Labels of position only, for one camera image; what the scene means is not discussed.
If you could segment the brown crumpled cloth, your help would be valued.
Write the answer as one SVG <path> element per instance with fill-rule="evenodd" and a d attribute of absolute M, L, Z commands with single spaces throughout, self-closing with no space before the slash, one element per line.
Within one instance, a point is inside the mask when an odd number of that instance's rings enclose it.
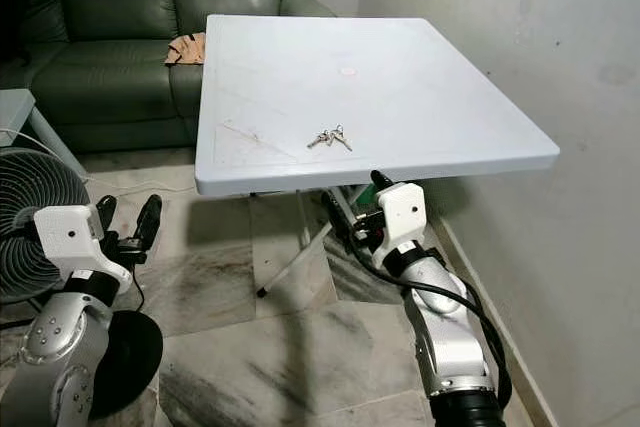
<path fill-rule="evenodd" d="M 205 42 L 206 34 L 202 31 L 173 39 L 166 51 L 165 65 L 204 65 Z"/>

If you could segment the dark green leather sofa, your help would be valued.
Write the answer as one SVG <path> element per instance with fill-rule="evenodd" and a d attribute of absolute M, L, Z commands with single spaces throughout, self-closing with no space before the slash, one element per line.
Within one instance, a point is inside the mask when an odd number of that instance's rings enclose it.
<path fill-rule="evenodd" d="M 202 69 L 166 58 L 212 14 L 330 10 L 317 0 L 1 0 L 0 88 L 28 90 L 76 153 L 192 147 Z"/>

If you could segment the grey side table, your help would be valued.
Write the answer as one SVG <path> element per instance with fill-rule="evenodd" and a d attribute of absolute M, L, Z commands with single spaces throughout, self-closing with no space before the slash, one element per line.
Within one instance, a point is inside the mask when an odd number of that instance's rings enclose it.
<path fill-rule="evenodd" d="M 90 180 L 81 162 L 38 108 L 33 94 L 27 89 L 0 90 L 0 147 L 12 145 L 23 135 L 22 129 L 26 125 L 35 133 L 32 142 L 44 145 L 47 151 L 58 156 L 81 177 L 82 183 Z"/>

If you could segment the silver key bunch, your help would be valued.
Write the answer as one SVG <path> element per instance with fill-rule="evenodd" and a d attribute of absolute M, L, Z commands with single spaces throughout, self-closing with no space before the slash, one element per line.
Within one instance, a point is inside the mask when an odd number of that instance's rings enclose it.
<path fill-rule="evenodd" d="M 333 145 L 334 143 L 343 145 L 347 151 L 353 151 L 351 144 L 349 144 L 346 138 L 346 131 L 344 131 L 342 125 L 335 126 L 333 129 L 321 131 L 321 133 L 315 136 L 314 140 L 311 140 L 311 142 L 307 144 L 307 148 L 312 149 L 315 148 L 316 145 Z"/>

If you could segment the grey round floor fan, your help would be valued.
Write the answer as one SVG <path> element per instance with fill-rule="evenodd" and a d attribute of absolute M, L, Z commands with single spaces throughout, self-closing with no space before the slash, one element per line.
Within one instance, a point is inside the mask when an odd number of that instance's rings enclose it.
<path fill-rule="evenodd" d="M 50 206 L 87 206 L 90 194 L 63 161 L 35 149 L 0 149 L 0 302 L 24 302 L 59 281 L 47 261 L 33 216 Z"/>

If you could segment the white folding table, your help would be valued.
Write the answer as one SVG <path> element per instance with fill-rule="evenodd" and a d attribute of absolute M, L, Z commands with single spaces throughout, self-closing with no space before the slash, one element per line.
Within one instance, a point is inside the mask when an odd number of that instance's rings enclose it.
<path fill-rule="evenodd" d="M 212 14 L 195 186 L 202 197 L 541 170 L 561 148 L 421 17 Z M 342 125 L 343 145 L 307 144 Z"/>

